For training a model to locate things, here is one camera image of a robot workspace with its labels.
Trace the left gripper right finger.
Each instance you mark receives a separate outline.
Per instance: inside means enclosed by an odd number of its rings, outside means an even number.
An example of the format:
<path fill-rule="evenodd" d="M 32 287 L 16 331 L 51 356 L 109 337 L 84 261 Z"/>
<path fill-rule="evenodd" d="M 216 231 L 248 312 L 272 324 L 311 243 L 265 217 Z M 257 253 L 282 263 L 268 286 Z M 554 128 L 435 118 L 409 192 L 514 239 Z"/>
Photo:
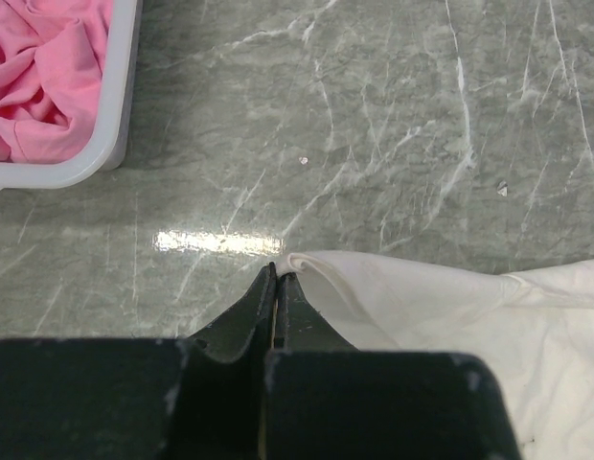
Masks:
<path fill-rule="evenodd" d="M 267 459 L 517 459 L 499 384 L 478 357 L 359 351 L 281 277 L 264 367 Z"/>

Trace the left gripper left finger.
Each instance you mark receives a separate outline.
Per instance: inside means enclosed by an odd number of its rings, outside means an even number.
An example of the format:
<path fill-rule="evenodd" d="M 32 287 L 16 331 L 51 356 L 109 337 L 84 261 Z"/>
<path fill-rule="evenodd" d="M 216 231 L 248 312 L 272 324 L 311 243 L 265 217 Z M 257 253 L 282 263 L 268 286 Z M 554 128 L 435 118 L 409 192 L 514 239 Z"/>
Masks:
<path fill-rule="evenodd" d="M 0 340 L 0 459 L 255 459 L 276 268 L 187 338 Z"/>

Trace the cream white t shirt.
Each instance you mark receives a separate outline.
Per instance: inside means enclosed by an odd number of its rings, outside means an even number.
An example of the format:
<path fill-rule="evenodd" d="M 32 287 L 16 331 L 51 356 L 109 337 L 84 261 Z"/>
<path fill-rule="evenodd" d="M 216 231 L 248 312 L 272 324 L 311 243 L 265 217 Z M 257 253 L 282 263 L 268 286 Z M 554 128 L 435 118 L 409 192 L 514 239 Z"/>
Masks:
<path fill-rule="evenodd" d="M 289 253 L 308 302 L 361 350 L 452 351 L 497 377 L 522 455 L 594 459 L 594 259 L 482 274 L 375 254 Z"/>

